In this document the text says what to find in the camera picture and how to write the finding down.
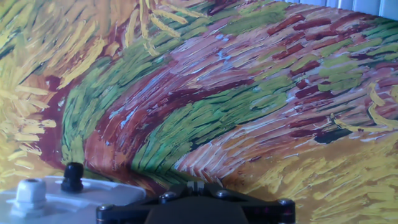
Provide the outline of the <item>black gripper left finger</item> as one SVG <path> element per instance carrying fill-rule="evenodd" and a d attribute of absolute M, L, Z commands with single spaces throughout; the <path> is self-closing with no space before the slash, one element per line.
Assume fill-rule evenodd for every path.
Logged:
<path fill-rule="evenodd" d="M 150 197 L 127 205 L 102 204 L 96 208 L 96 223 L 144 222 L 153 208 L 191 196 L 195 189 L 196 182 L 187 182 L 186 184 L 173 185 L 168 191 L 159 196 Z"/>

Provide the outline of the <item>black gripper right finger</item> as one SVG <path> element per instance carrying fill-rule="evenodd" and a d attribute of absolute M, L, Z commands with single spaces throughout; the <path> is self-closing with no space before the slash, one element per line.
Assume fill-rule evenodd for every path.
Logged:
<path fill-rule="evenodd" d="M 289 198 L 264 201 L 228 190 L 218 184 L 205 184 L 204 182 L 195 182 L 195 195 L 225 203 L 221 208 L 234 205 L 242 210 L 249 223 L 295 223 L 295 202 Z"/>

